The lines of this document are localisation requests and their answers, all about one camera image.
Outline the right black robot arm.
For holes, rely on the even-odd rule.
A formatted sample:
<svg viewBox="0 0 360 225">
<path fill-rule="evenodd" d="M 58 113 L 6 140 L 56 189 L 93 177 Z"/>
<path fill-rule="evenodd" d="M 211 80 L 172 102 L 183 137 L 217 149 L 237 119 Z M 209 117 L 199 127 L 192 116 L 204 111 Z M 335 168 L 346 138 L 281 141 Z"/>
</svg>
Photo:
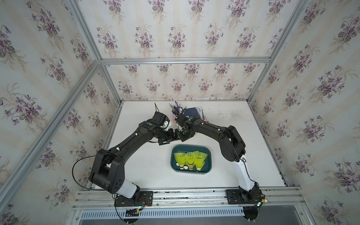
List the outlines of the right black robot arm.
<svg viewBox="0 0 360 225">
<path fill-rule="evenodd" d="M 175 135 L 183 142 L 197 133 L 218 142 L 222 156 L 233 165 L 238 179 L 240 198 L 243 202 L 264 202 L 265 195 L 248 170 L 245 157 L 246 144 L 234 126 L 217 126 L 198 117 L 188 118 L 181 113 L 175 117 L 175 121 L 181 128 L 181 131 L 175 131 Z"/>
</svg>

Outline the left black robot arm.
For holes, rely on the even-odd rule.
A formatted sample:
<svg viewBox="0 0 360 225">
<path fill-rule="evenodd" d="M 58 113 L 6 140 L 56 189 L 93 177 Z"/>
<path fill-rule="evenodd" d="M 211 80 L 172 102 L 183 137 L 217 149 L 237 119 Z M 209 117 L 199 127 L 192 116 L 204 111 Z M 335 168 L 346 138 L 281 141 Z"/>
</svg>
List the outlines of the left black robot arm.
<svg viewBox="0 0 360 225">
<path fill-rule="evenodd" d="M 151 119 L 139 123 L 138 128 L 124 141 L 97 152 L 90 173 L 90 182 L 111 194 L 123 196 L 133 202 L 140 197 L 140 187 L 126 180 L 125 164 L 127 160 L 145 143 L 157 138 L 159 145 L 179 139 L 179 130 L 169 128 L 170 120 L 155 112 Z"/>
</svg>

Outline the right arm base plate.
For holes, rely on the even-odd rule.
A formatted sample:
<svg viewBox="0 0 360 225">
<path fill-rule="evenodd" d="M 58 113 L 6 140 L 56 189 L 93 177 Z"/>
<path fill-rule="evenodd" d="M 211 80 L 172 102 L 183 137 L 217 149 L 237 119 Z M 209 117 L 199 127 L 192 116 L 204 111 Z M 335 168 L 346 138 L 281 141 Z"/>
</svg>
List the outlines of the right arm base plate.
<svg viewBox="0 0 360 225">
<path fill-rule="evenodd" d="M 238 187 L 237 189 L 227 189 L 226 198 L 228 204 L 261 206 L 264 203 L 265 195 L 257 187 L 254 187 L 250 191 L 245 191 L 244 189 Z"/>
</svg>

